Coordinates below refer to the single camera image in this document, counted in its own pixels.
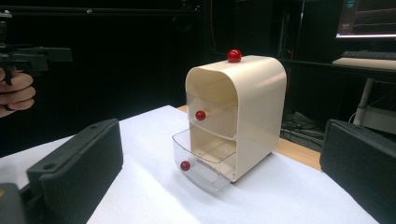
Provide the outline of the white table cover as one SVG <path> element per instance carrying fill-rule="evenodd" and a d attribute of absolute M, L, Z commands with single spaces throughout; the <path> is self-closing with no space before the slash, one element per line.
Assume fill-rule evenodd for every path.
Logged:
<path fill-rule="evenodd" d="M 124 163 L 88 224 L 377 224 L 326 174 L 272 153 L 219 191 L 174 161 L 187 117 L 167 105 L 120 122 Z"/>

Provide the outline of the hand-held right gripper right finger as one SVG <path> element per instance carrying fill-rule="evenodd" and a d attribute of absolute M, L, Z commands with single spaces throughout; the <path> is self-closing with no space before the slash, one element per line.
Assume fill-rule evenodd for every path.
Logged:
<path fill-rule="evenodd" d="M 361 126 L 328 121 L 319 164 L 380 224 L 396 224 L 396 143 Z"/>

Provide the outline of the cream plastic drawer cabinet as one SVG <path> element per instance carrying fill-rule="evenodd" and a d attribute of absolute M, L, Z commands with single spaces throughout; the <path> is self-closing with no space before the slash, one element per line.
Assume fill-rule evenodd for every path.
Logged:
<path fill-rule="evenodd" d="M 238 103 L 235 178 L 238 180 L 278 144 L 287 78 L 276 59 L 245 56 L 240 63 L 222 61 L 192 68 L 187 94 L 208 98 L 234 97 Z"/>

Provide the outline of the clear drawer with red knob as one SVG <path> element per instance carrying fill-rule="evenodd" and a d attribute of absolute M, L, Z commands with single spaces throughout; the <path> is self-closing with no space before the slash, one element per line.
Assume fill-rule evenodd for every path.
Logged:
<path fill-rule="evenodd" d="M 176 165 L 194 184 L 217 191 L 234 180 L 235 141 L 197 127 L 172 138 Z"/>
<path fill-rule="evenodd" d="M 238 103 L 232 98 L 215 95 L 203 98 L 187 94 L 188 120 L 202 130 L 234 140 L 237 129 Z"/>

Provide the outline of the computer monitor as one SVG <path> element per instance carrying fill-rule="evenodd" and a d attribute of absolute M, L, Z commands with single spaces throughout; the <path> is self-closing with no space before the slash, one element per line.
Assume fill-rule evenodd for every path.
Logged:
<path fill-rule="evenodd" d="M 396 38 L 396 0 L 343 0 L 337 38 Z"/>

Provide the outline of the white desk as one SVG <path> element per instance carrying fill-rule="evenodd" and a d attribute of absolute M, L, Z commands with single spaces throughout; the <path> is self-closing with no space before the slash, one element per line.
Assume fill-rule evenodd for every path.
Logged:
<path fill-rule="evenodd" d="M 384 73 L 387 77 L 396 79 L 396 61 L 344 57 L 332 63 L 375 72 L 374 75 L 366 78 L 353 123 L 377 131 L 396 134 L 396 112 L 390 109 L 380 109 L 368 103 L 372 88 L 375 82 L 379 80 L 380 72 Z"/>

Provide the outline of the red ball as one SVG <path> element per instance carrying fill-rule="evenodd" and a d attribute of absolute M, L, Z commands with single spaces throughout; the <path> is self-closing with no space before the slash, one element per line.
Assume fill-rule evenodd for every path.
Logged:
<path fill-rule="evenodd" d="M 229 63 L 240 63 L 242 60 L 242 52 L 239 49 L 230 49 L 227 52 L 227 61 Z"/>

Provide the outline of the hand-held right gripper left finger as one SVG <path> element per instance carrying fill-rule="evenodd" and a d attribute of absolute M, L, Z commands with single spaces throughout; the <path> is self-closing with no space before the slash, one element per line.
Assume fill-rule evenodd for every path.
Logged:
<path fill-rule="evenodd" d="M 120 125 L 86 127 L 27 170 L 34 224 L 86 224 L 123 165 Z"/>

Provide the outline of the dark metal stand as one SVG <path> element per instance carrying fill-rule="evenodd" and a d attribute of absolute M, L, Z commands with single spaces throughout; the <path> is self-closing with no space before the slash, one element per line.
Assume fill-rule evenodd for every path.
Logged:
<path fill-rule="evenodd" d="M 282 14 L 278 56 L 293 60 L 300 47 L 307 0 L 280 0 L 280 3 Z"/>

